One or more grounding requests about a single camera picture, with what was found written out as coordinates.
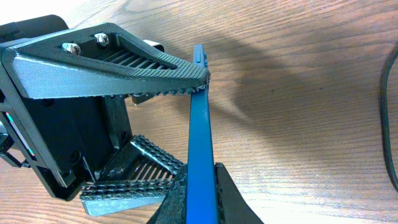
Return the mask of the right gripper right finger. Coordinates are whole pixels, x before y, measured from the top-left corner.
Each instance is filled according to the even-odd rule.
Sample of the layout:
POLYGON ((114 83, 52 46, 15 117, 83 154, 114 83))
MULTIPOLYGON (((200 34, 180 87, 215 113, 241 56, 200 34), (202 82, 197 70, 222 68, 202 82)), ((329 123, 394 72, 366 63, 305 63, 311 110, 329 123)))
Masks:
POLYGON ((222 224, 263 224, 245 202, 223 163, 215 164, 219 222, 222 224))

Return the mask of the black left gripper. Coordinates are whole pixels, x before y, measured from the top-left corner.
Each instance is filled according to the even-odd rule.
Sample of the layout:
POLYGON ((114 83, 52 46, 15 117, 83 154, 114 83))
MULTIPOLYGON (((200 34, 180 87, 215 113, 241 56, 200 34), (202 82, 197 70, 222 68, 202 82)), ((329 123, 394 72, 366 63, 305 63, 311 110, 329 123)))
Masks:
POLYGON ((132 136, 124 100, 107 95, 191 93, 209 79, 113 23, 2 43, 1 155, 18 166, 7 152, 18 147, 48 193, 70 201, 132 136))

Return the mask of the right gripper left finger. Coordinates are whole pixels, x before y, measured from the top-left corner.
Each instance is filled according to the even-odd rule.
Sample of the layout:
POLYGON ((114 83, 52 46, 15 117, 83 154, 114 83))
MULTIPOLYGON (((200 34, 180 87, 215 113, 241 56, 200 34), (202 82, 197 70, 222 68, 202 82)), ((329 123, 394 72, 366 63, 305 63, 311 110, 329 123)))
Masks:
POLYGON ((147 224, 185 224, 186 219, 187 165, 183 165, 160 207, 147 224))

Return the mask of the blue Galaxy smartphone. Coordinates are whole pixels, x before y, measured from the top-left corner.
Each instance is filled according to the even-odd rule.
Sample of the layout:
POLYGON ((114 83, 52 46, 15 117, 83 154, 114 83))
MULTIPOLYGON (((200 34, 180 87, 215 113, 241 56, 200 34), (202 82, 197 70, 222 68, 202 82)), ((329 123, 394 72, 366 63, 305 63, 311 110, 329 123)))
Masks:
POLYGON ((209 84, 191 94, 186 223, 218 223, 209 84))

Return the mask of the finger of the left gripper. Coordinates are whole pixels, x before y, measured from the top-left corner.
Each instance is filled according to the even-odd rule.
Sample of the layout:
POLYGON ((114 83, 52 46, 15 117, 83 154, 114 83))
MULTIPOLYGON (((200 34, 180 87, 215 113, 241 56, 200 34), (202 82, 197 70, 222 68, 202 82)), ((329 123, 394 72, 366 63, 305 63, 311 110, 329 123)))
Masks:
POLYGON ((132 139, 81 190, 86 214, 100 217, 161 203, 183 162, 143 135, 132 139))

